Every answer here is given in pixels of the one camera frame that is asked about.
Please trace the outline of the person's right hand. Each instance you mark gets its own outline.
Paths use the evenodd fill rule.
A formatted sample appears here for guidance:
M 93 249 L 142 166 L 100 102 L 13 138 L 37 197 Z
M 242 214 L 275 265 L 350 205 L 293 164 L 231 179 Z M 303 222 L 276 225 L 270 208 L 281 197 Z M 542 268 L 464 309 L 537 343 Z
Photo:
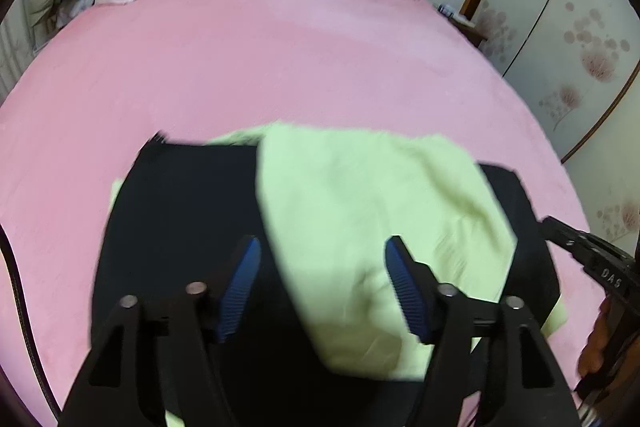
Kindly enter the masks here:
M 593 324 L 593 329 L 587 343 L 580 354 L 577 372 L 580 377 L 597 373 L 603 364 L 603 351 L 608 344 L 608 312 L 611 309 L 611 299 L 606 297 L 600 306 L 599 315 Z

